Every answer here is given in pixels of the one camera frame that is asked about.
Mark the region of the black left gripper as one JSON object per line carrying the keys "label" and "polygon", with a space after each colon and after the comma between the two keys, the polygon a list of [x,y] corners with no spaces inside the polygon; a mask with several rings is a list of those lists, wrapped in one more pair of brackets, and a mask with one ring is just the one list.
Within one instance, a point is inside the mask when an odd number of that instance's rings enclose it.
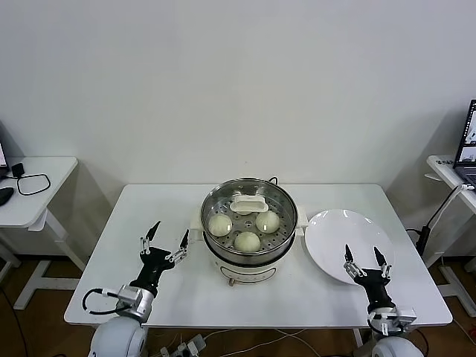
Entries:
{"label": "black left gripper", "polygon": [[180,242],[179,249],[174,253],[161,248],[150,247],[160,224],[161,221],[156,222],[145,236],[140,238],[140,258],[143,267],[137,278],[129,283],[130,286],[145,289],[153,295],[158,294],[158,283],[161,274],[174,268],[175,263],[180,263],[187,256],[190,233],[190,230],[187,229]]}

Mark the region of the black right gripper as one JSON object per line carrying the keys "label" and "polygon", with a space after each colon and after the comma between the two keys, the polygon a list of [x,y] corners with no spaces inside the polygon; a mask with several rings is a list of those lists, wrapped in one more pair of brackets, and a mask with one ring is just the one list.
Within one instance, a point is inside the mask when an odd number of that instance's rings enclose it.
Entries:
{"label": "black right gripper", "polygon": [[386,285],[390,282],[390,269],[392,265],[387,264],[384,254],[376,247],[373,247],[376,262],[380,270],[362,269],[353,259],[352,252],[348,244],[345,245],[344,269],[355,283],[362,286],[366,292],[369,305],[367,311],[381,308],[394,308],[396,305],[387,293]]}

